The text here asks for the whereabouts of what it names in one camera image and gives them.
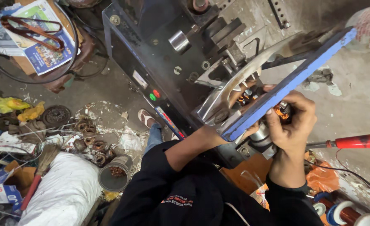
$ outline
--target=broom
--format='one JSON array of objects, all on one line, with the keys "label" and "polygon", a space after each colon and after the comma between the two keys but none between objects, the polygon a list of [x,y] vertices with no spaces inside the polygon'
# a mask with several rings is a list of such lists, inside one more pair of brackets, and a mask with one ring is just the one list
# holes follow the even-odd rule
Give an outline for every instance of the broom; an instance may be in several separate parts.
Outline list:
[{"label": "broom", "polygon": [[55,159],[55,157],[57,156],[57,154],[59,152],[60,151],[59,151],[57,145],[55,145],[55,144],[47,144],[44,147],[43,152],[41,153],[41,155],[39,157],[39,163],[38,163],[38,167],[37,167],[37,172],[34,176],[34,180],[32,182],[32,185],[30,186],[29,191],[27,192],[25,200],[23,200],[22,206],[20,207],[20,209],[22,211],[27,208],[27,205],[29,204],[29,202],[30,202],[30,200],[31,200],[31,198],[34,194],[34,192],[37,188],[37,185],[40,182],[41,176],[43,175],[43,173],[46,171],[47,167],[51,164],[51,162]]}]

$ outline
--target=screwdriver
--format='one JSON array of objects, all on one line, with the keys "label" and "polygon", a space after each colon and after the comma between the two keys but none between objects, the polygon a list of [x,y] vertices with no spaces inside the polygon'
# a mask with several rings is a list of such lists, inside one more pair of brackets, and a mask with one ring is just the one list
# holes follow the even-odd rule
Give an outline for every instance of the screwdriver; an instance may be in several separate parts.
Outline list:
[{"label": "screwdriver", "polygon": [[370,148],[370,134],[310,143],[306,148]]}]

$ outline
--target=green button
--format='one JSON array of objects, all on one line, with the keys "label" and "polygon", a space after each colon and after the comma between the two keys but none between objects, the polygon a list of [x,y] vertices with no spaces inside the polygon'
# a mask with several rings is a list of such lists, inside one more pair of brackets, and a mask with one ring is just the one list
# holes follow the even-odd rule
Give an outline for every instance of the green button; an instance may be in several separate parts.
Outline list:
[{"label": "green button", "polygon": [[153,101],[154,100],[157,100],[156,96],[154,94],[152,94],[152,93],[150,93],[150,99],[153,100]]}]

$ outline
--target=red screwdriver handle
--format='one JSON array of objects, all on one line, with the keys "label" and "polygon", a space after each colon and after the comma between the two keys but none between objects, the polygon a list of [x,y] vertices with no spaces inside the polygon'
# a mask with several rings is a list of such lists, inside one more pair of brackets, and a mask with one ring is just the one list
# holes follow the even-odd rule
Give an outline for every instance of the red screwdriver handle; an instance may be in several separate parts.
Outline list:
[{"label": "red screwdriver handle", "polygon": [[338,148],[370,148],[370,134],[338,138],[335,144]]}]

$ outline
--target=red button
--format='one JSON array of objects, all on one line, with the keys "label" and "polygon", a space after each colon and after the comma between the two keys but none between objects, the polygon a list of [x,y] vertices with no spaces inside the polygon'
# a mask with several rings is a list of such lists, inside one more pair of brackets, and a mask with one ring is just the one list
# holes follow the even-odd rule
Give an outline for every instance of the red button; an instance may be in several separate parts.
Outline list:
[{"label": "red button", "polygon": [[153,90],[153,94],[157,97],[160,98],[160,93],[157,90]]}]

